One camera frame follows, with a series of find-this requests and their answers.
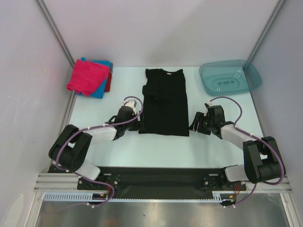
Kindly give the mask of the black t shirt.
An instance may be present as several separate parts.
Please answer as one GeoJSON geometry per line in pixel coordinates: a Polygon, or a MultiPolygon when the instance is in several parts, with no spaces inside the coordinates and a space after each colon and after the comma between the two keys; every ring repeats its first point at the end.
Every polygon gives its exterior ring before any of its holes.
{"type": "Polygon", "coordinates": [[[146,69],[140,134],[189,136],[186,79],[182,69],[146,69]]]}

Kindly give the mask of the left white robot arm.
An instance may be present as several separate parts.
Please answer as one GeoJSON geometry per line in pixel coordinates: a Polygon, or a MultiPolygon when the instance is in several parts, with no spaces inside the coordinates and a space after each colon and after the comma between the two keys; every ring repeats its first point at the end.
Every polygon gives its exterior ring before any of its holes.
{"type": "Polygon", "coordinates": [[[86,159],[90,145],[117,140],[126,131],[137,131],[138,118],[142,113],[135,113],[134,107],[124,105],[103,125],[80,129],[69,124],[51,146],[48,156],[58,169],[82,176],[88,179],[90,186],[99,189],[104,185],[105,178],[100,168],[86,159]]]}

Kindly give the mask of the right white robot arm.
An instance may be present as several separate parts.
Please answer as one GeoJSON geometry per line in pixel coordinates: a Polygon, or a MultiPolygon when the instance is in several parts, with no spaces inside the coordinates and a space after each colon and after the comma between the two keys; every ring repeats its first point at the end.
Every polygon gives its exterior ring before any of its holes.
{"type": "Polygon", "coordinates": [[[285,176],[285,166],[273,137],[257,137],[226,121],[220,105],[206,104],[206,113],[197,112],[189,129],[205,135],[215,135],[243,151],[244,164],[225,168],[218,184],[224,190],[231,189],[236,181],[280,184],[285,176]]]}

